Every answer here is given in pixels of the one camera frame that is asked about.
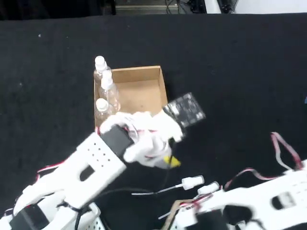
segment yellow tag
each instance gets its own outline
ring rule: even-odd
[[[169,156],[163,158],[166,164],[169,164],[169,158],[170,158]],[[178,161],[176,157],[172,157],[172,161],[170,163],[171,163],[171,168],[179,167],[181,165],[180,161]]]

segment robotic arm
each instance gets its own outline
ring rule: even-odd
[[[102,230],[94,199],[129,163],[154,167],[169,157],[168,141],[181,141],[185,128],[204,117],[190,93],[154,117],[149,113],[110,116],[54,172],[23,190],[13,213],[0,219],[0,229],[84,230],[96,223]],[[74,228],[75,222],[80,222],[79,227]]]

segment cardboard box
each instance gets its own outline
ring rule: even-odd
[[[150,111],[155,115],[167,104],[160,66],[113,69],[112,73],[113,81],[119,90],[120,111],[127,113]],[[95,87],[94,101],[98,98],[98,88]]]

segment white robotic arm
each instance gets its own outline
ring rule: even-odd
[[[80,221],[76,230],[86,229],[100,214],[93,200],[129,167],[128,163],[138,161],[154,167],[171,155],[168,140],[181,141],[185,127],[204,117],[190,93],[154,117],[149,113],[109,117],[54,172],[23,190],[13,214],[0,220],[0,229],[72,230],[76,220]],[[87,171],[91,173],[82,178]]]
[[[246,207],[250,210],[251,220],[244,228],[246,230],[283,230],[307,223],[307,160],[301,161],[295,150],[278,133],[273,132],[271,136],[277,161],[289,170],[278,177],[263,177],[254,169],[247,168],[236,177],[244,172],[252,172],[257,178],[267,180],[250,188],[225,191],[219,186],[204,186],[198,190],[199,196],[193,202],[181,206],[169,229],[185,230],[197,224],[198,215],[223,210],[225,206]],[[281,161],[278,141],[292,154],[296,162],[295,170]]]

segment white 3d-printed part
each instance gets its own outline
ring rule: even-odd
[[[94,172],[81,181],[80,174],[89,166]],[[125,169],[125,164],[108,145],[96,133],[92,133],[54,172],[24,189],[15,205],[14,213],[56,191],[63,191],[64,201],[72,207],[82,208]],[[65,230],[76,217],[77,212],[69,207],[61,207],[44,230]]]
[[[100,218],[98,217],[93,221],[92,224],[87,226],[84,230],[106,230],[106,229],[104,228],[104,225],[102,224]]]

